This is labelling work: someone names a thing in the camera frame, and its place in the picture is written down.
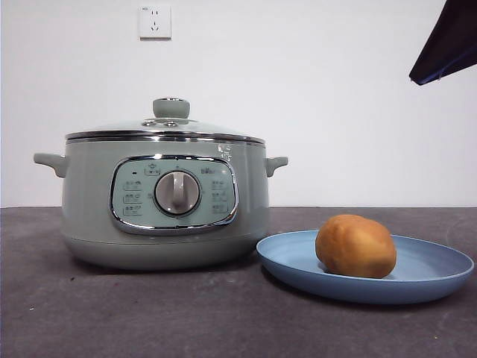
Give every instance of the control panel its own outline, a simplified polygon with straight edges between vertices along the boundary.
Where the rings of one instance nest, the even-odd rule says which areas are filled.
[[[111,212],[128,232],[151,234],[226,224],[237,205],[233,169],[218,158],[131,157],[113,175]]]

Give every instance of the gray countertop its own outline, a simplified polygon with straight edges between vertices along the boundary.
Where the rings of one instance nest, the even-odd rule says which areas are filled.
[[[477,260],[477,208],[272,208],[271,233],[357,213]],[[2,357],[477,357],[477,273],[447,298],[373,306],[292,289],[256,253],[140,273],[74,259],[60,208],[1,211]]]

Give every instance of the electrical socket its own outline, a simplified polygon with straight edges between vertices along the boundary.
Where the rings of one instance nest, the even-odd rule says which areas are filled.
[[[139,38],[141,40],[171,39],[171,6],[141,6]]]

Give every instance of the blue plastic plate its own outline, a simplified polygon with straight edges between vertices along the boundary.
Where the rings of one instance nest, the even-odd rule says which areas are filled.
[[[415,304],[450,295],[470,276],[474,262],[460,251],[406,236],[392,235],[394,270],[382,279],[326,272],[316,257],[317,230],[280,233],[261,240],[263,266],[290,286],[315,295],[365,304]]]

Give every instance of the mint green pot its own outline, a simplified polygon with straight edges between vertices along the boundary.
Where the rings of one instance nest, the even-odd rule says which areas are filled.
[[[288,158],[267,158],[261,139],[187,119],[187,101],[162,98],[153,108],[155,119],[67,135],[64,156],[34,155],[64,178],[69,250],[135,270],[251,252],[268,229],[268,178]]]

